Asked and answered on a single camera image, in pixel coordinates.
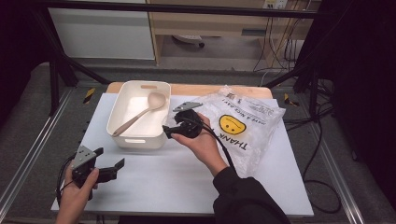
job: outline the black sleeve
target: black sleeve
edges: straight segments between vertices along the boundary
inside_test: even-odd
[[[228,167],[216,175],[213,185],[219,192],[213,204],[217,223],[290,223],[253,177],[240,178]]]

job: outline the cabinet door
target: cabinet door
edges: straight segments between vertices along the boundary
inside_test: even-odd
[[[145,3],[144,0],[106,0]],[[154,59],[147,12],[50,9],[64,51],[75,58]]]

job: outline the plastic container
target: plastic container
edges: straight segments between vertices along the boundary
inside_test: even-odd
[[[166,96],[165,105],[147,112],[121,135],[111,136],[119,147],[157,149],[167,140],[163,125],[169,112],[171,86],[166,82],[125,82],[111,110],[107,133],[113,134],[123,123],[148,108],[148,96],[152,91],[161,92]]]

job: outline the wooden ladle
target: wooden ladle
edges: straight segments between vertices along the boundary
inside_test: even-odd
[[[140,112],[138,115],[134,116],[132,119],[128,120],[126,123],[122,124],[113,134],[113,137],[117,137],[124,133],[131,125],[133,125],[138,119],[145,115],[150,110],[158,109],[162,107],[166,102],[166,97],[160,92],[153,91],[148,95],[148,108]]]

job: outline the table surface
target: table surface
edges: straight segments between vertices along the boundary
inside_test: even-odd
[[[106,132],[106,123],[121,84],[110,84],[107,89],[110,93],[102,95],[81,144],[92,150],[99,147],[105,149],[105,153],[96,160],[97,167],[113,166],[122,158],[125,158],[125,166],[119,170],[116,180],[101,184],[94,191],[85,211],[109,215],[213,215],[212,205],[218,197],[212,184],[213,176],[187,148],[168,140],[156,150],[125,150],[119,148]],[[206,94],[219,88],[221,86],[173,84],[170,108],[193,100],[199,92]],[[270,99],[272,95],[268,89],[232,88],[251,95],[259,92],[256,96],[264,98],[262,100],[266,104],[277,106],[276,100]],[[313,216],[282,121],[274,132],[269,148],[262,154],[254,177],[289,217]],[[54,202],[51,210],[58,209]]]

